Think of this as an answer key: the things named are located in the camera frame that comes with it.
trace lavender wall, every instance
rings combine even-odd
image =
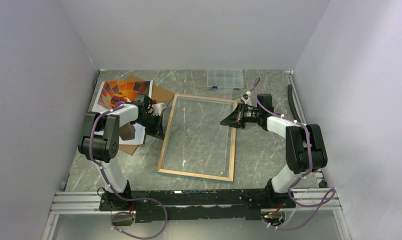
[[[98,69],[294,69],[329,0],[61,0]]]
[[[332,0],[295,68],[353,239],[402,239],[402,0]]]
[[[41,239],[95,77],[57,1],[0,1],[0,240]]]

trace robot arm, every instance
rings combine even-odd
[[[106,114],[98,121],[95,131],[103,131],[101,134],[94,134],[91,143],[91,133],[95,119],[100,115],[99,112],[86,113],[78,151],[90,160],[90,144],[92,144],[92,155],[98,163],[93,163],[98,171],[101,169],[105,173],[110,184],[105,183],[105,197],[113,202],[118,208],[126,209],[129,202],[121,201],[114,194],[110,186],[124,198],[132,198],[129,181],[120,169],[116,155],[119,151],[119,130],[125,124],[138,123],[145,127],[145,133],[155,138],[164,139],[163,132],[163,110],[166,108],[164,103],[153,104],[153,101],[144,94],[138,94],[135,101],[120,104],[122,107],[112,113]]]
[[[274,193],[287,193],[288,189],[298,178],[309,169],[309,157],[307,153],[306,133],[294,122],[272,116],[260,106],[254,107],[248,94],[244,94],[242,103],[239,103],[235,111],[223,119],[220,124],[233,128],[243,129],[246,123],[257,123],[264,130],[278,134],[286,141],[286,165],[267,183],[266,188],[272,188]],[[258,94],[258,101],[269,111],[274,112],[271,94]],[[322,132],[317,124],[304,124],[310,135],[310,148],[312,154],[313,172],[326,167],[328,157]]]

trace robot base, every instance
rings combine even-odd
[[[287,193],[274,193],[271,180],[265,188],[221,190],[156,190],[132,191],[134,198],[153,198],[166,206],[168,220],[231,219],[261,220],[261,209],[295,208]],[[100,211],[128,211],[103,199]],[[163,209],[151,201],[136,201],[135,223],[163,221]]]

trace marble table surface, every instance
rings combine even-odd
[[[260,76],[262,80],[257,86],[258,92],[272,94],[275,112],[292,117],[288,105],[288,82],[282,70],[244,70],[244,88],[239,90],[208,89],[207,70],[103,70],[98,77],[89,109],[92,109],[101,82],[124,81],[130,75],[146,81],[153,80],[154,84],[179,94],[232,100],[238,100],[243,93],[251,89],[255,78]],[[172,104],[173,102],[164,112],[164,129],[168,125]],[[193,137],[205,136],[200,133]],[[162,145],[162,140],[147,136],[145,144],[139,146],[133,155],[119,150],[118,162],[132,190],[264,188],[266,182],[276,176],[286,164],[285,139],[263,130],[254,123],[247,124],[245,129],[236,130],[233,182],[158,173],[157,164]],[[206,158],[211,154],[210,150],[205,148]],[[65,190],[87,192],[96,191],[103,186],[104,182],[97,168],[76,151]],[[318,187],[314,174],[297,185],[297,188]]]

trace purple cable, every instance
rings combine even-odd
[[[297,229],[300,229],[300,228],[304,227],[305,225],[307,225],[307,224],[310,222],[310,220],[312,220],[313,217],[316,215],[316,213],[319,211],[320,207],[321,207],[322,205],[328,203],[328,202],[335,196],[335,194],[337,193],[337,191],[335,191],[335,188],[329,189],[329,190],[326,192],[326,194],[323,196],[322,200],[321,200],[319,203],[317,203],[317,204],[312,204],[312,205],[305,205],[305,204],[299,203],[299,202],[297,202],[297,201],[295,200],[295,198],[293,198],[293,196],[291,195],[291,189],[292,189],[293,187],[295,187],[295,186],[301,181],[302,178],[306,177],[307,175],[309,175],[309,174],[313,171],[313,158],[312,158],[312,148],[311,148],[311,145],[310,145],[310,133],[309,133],[309,130],[307,129],[307,127],[306,127],[304,124],[302,124],[301,122],[294,121],[293,119],[291,119],[291,118],[289,118],[289,117],[282,116],[282,115],[278,115],[278,114],[276,114],[276,113],[274,113],[274,112],[271,112],[271,111],[269,111],[267,108],[265,108],[265,106],[263,106],[263,105],[260,103],[259,99],[257,98],[257,85],[259,84],[260,80],[261,80],[261,78],[260,78],[260,77],[257,77],[257,78],[254,80],[254,84],[253,84],[253,86],[252,86],[252,88],[251,88],[251,92],[254,92],[254,94],[255,94],[255,98],[256,98],[256,100],[257,100],[257,104],[258,104],[263,110],[265,110],[267,113],[269,113],[270,115],[272,115],[272,116],[274,116],[274,117],[281,118],[281,119],[288,120],[288,121],[290,121],[290,122],[293,122],[293,123],[295,123],[296,125],[300,126],[302,129],[304,129],[304,131],[305,131],[305,141],[306,141],[306,143],[307,143],[307,155],[308,155],[308,170],[307,170],[307,172],[303,173],[303,174],[301,175],[301,177],[299,177],[297,180],[295,180],[295,182],[293,182],[293,183],[289,186],[289,189],[288,189],[288,196],[289,196],[289,198],[290,198],[295,204],[297,204],[297,205],[299,205],[299,206],[301,206],[301,207],[304,207],[304,208],[314,208],[314,207],[317,207],[317,208],[316,208],[316,210],[313,212],[313,214],[312,214],[303,224],[301,224],[301,225],[299,225],[299,226],[296,226],[296,227],[292,227],[292,228],[279,228],[279,227],[277,228],[278,230],[282,230],[282,231],[297,230]],[[327,196],[328,196],[328,194],[331,193],[331,192],[332,192],[332,195],[331,195],[328,199],[326,199]]]
[[[105,112],[101,113],[101,114],[95,119],[95,121],[93,122],[92,131],[90,132],[90,139],[89,139],[89,158],[90,158],[90,160],[91,160],[93,163],[95,163],[98,167],[101,167],[102,165],[101,165],[101,163],[97,162],[97,161],[94,159],[93,146],[92,146],[92,145],[93,145],[93,142],[94,142],[95,129],[96,129],[96,127],[97,127],[98,122],[100,121],[100,119],[101,119],[103,116],[105,116],[105,115],[107,115],[107,114],[109,114],[109,113],[112,113],[112,112],[114,112],[114,111],[120,110],[120,109],[122,109],[122,108],[125,107],[124,105],[120,105],[120,104],[124,104],[124,102],[119,101],[119,102],[115,105],[115,108],[113,108],[112,110],[105,111]],[[133,216],[132,213],[126,212],[126,211],[121,211],[121,212],[118,212],[118,213],[114,214],[113,216],[111,216],[111,218],[110,218],[110,224],[111,224],[112,229],[118,231],[119,233],[122,233],[122,234],[124,234],[124,235],[127,235],[127,236],[129,236],[129,237],[132,237],[132,238],[134,238],[134,239],[148,240],[148,239],[153,239],[153,238],[158,237],[158,236],[164,231],[164,229],[166,228],[166,225],[167,225],[168,216],[167,216],[166,207],[165,207],[161,202],[159,202],[159,201],[157,201],[157,200],[155,200],[155,199],[153,199],[153,198],[149,198],[149,197],[125,198],[125,197],[120,196],[120,194],[117,192],[117,190],[111,185],[111,183],[110,183],[110,181],[108,180],[107,175],[106,175],[106,173],[105,173],[105,171],[104,171],[103,168],[100,168],[100,172],[101,172],[102,177],[104,178],[105,183],[106,183],[107,185],[110,185],[109,188],[114,192],[114,194],[115,194],[119,199],[121,199],[121,200],[123,200],[123,201],[127,201],[127,202],[136,202],[136,201],[143,201],[143,200],[152,201],[152,202],[157,203],[158,205],[161,206],[161,208],[162,208],[163,211],[164,211],[164,215],[165,215],[164,225],[162,226],[161,230],[160,230],[157,234],[152,235],[152,236],[148,236],[148,237],[135,236],[135,235],[132,235],[132,234],[130,234],[130,233],[126,232],[126,231],[123,231],[123,230],[119,229],[118,227],[114,226],[114,224],[113,224],[113,219],[114,219],[115,216],[118,216],[118,215],[125,215],[125,214],[126,214],[126,215],[129,215],[129,216]]]

